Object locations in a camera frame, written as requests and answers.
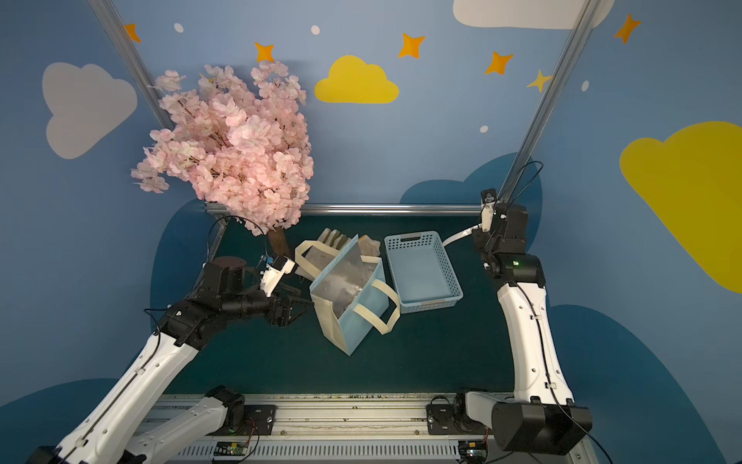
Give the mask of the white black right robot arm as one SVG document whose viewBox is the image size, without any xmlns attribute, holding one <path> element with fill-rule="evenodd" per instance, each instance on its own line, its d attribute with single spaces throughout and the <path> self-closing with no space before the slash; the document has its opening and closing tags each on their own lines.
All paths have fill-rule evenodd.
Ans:
<svg viewBox="0 0 742 464">
<path fill-rule="evenodd" d="M 483 203 L 471 235 L 494 278 L 514 364 L 512 398 L 466 392 L 470 421 L 486 426 L 504 452 L 569 454 L 591 431 L 592 415 L 577 404 L 556 352 L 547 286 L 538 257 L 526 252 L 529 215 L 520 205 Z"/>
</svg>

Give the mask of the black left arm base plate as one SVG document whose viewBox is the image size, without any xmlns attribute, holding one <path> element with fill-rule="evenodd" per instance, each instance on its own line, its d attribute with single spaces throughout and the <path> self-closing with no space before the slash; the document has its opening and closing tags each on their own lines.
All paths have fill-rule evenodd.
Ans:
<svg viewBox="0 0 742 464">
<path fill-rule="evenodd" d="M 275 405 L 238 405 L 227 409 L 224 424 L 209 436 L 271 435 L 276 418 Z"/>
</svg>

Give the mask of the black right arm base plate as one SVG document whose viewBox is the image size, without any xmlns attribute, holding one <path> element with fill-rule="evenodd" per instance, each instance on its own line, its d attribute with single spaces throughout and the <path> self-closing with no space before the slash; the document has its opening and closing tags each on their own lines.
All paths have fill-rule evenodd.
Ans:
<svg viewBox="0 0 742 464">
<path fill-rule="evenodd" d="M 486 433 L 484 425 L 466 420 L 462 413 L 458 413 L 448 403 L 428 404 L 425 413 L 429 435 L 484 436 Z"/>
</svg>

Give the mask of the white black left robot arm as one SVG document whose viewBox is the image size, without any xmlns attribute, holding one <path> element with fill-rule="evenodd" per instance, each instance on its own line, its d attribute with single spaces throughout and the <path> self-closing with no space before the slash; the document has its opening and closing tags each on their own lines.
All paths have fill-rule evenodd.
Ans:
<svg viewBox="0 0 742 464">
<path fill-rule="evenodd" d="M 237 321 L 264 318 L 286 327 L 306 305 L 299 289 L 283 283 L 295 262 L 278 255 L 259 272 L 238 257 L 207 262 L 185 299 L 156 322 L 140 354 L 92 413 L 56 446 L 41 446 L 30 463 L 164 463 L 215 432 L 253 432 L 245 398 L 225 387 L 208 391 L 195 406 L 145 434 L 134 436 L 175 377 L 209 341 Z"/>
</svg>

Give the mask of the light blue insulated delivery bag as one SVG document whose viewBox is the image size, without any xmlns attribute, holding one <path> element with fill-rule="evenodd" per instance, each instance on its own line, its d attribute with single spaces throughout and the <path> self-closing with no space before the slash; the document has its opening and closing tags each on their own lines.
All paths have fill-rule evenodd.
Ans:
<svg viewBox="0 0 742 464">
<path fill-rule="evenodd" d="M 401 316 L 401 301 L 386 283 L 381 257 L 361 252 L 361 238 L 342 249 L 304 241 L 295 250 L 301 270 L 311 277 L 309 293 L 323 335 L 348 356 L 376 330 L 392 332 Z"/>
</svg>

